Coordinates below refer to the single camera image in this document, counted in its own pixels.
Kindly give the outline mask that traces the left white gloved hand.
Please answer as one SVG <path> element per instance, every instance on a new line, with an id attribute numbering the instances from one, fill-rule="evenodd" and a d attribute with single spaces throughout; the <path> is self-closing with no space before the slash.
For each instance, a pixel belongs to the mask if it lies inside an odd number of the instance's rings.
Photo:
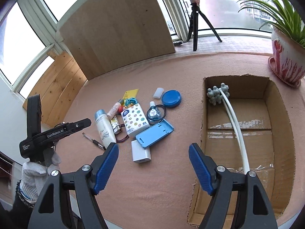
<path id="1" fill-rule="evenodd" d="M 37 200 L 47 178 L 54 170 L 60 170 L 61 159 L 59 155 L 54 152 L 51 156 L 51 165 L 46 167 L 35 162 L 25 162 L 22 165 L 22 176 L 19 184 L 19 191 L 21 198 L 26 203 L 34 205 Z"/>

